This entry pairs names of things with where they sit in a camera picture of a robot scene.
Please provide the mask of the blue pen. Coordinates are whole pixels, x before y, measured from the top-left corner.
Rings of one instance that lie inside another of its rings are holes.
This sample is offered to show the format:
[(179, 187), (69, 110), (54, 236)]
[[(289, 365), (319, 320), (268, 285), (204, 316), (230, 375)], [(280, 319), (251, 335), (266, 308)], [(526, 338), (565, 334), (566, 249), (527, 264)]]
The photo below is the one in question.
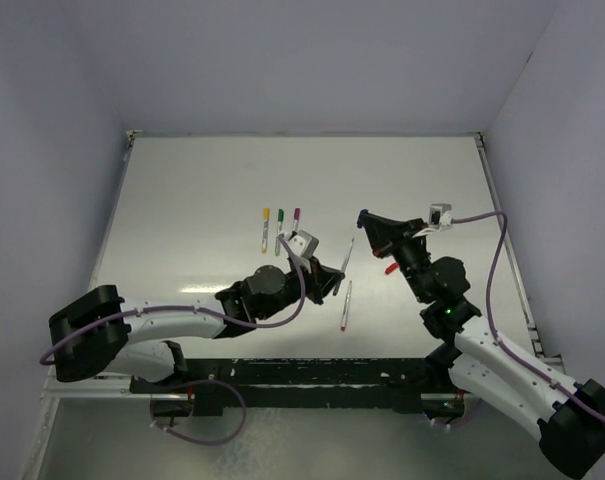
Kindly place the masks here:
[(346, 269), (348, 267), (348, 263), (350, 261), (351, 255), (352, 255), (352, 251), (353, 251), (353, 247), (354, 247), (354, 242), (355, 242), (355, 238), (351, 238), (350, 242), (349, 242), (349, 246), (347, 249), (347, 252), (344, 256), (341, 268), (340, 268), (340, 272), (342, 274), (342, 277), (340, 280), (338, 280), (338, 282), (335, 284), (333, 290), (332, 290), (332, 295), (333, 296), (337, 296), (342, 284), (342, 281), (344, 280), (345, 276), (346, 276)]

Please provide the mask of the green pen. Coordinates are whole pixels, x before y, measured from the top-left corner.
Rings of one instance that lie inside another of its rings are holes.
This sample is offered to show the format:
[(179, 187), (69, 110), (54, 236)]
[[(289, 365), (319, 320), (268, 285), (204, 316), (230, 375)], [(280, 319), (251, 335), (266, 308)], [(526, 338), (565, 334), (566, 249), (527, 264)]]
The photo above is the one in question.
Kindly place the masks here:
[(276, 235), (274, 241), (274, 254), (275, 256), (279, 256), (281, 252), (281, 243), (279, 241), (280, 235), (283, 233), (283, 222), (278, 222), (278, 213), (277, 213), (277, 221), (276, 221)]

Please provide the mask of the yellow pen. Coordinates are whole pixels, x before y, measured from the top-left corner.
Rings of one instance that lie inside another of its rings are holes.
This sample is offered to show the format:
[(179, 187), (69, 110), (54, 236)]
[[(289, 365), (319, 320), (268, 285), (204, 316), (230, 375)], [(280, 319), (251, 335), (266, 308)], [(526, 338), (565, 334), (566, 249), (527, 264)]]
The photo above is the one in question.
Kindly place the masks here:
[(269, 223), (270, 223), (270, 218), (268, 220), (265, 220), (265, 219), (263, 219), (263, 215), (262, 215), (261, 252), (263, 254), (266, 254), (266, 252), (268, 251)]

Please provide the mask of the blue pen cap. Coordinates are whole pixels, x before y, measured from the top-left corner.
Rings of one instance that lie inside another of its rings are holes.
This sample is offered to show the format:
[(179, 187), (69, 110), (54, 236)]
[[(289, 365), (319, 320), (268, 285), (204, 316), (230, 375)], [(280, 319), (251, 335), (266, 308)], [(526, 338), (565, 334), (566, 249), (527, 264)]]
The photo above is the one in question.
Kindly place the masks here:
[(369, 211), (367, 209), (362, 209), (357, 218), (357, 227), (361, 229), (363, 227), (363, 221), (367, 218)]

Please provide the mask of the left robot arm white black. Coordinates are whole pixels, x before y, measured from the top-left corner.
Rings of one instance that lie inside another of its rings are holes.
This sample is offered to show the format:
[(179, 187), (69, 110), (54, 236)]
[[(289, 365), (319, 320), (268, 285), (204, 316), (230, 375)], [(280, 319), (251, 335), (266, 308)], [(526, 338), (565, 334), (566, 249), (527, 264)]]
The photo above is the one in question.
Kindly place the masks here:
[(188, 305), (128, 301), (115, 286), (99, 286), (50, 317), (52, 345), (39, 362), (53, 366), (60, 382), (117, 373), (176, 392), (188, 378), (180, 338), (231, 339), (283, 327), (305, 303), (323, 304), (345, 277), (317, 258), (289, 266), (262, 266)]

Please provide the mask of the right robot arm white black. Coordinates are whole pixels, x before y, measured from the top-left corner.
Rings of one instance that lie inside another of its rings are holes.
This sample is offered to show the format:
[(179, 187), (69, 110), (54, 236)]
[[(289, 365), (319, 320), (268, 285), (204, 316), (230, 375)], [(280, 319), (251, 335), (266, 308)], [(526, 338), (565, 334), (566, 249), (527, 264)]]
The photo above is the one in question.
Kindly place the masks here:
[(558, 471), (582, 479), (605, 454), (605, 387), (547, 365), (501, 332), (490, 308), (467, 300), (471, 285), (463, 262), (434, 260), (427, 249), (428, 235), (456, 222), (449, 205), (434, 204), (428, 220), (397, 221), (363, 210), (357, 226), (374, 257), (398, 265), (425, 306), (424, 326), (442, 343), (438, 360), (427, 366), (428, 383), (476, 395), (526, 430)]

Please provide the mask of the red pen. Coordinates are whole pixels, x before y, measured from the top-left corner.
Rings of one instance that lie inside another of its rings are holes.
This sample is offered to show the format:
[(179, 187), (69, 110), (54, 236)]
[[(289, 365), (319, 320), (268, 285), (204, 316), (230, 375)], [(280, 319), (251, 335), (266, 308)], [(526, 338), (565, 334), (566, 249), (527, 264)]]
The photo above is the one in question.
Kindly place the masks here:
[(344, 332), (347, 328), (350, 304), (351, 304), (351, 299), (352, 299), (352, 289), (353, 289), (353, 282), (352, 282), (352, 280), (350, 280), (348, 283), (348, 286), (347, 286), (347, 290), (346, 290), (346, 294), (345, 294), (345, 298), (344, 298), (343, 310), (342, 310), (342, 314), (341, 314), (341, 320), (340, 320), (340, 331), (341, 332)]

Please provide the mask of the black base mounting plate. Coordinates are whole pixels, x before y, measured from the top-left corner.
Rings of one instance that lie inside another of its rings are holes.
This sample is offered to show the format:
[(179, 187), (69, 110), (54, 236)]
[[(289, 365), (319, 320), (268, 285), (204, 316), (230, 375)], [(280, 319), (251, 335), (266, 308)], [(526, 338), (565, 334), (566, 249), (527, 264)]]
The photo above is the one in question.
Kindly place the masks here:
[(151, 383), (135, 377), (133, 394), (152, 397), (161, 416), (220, 416), (228, 408), (388, 409), (418, 413), (424, 399), (456, 387), (438, 355), (425, 358), (182, 359), (177, 372)]

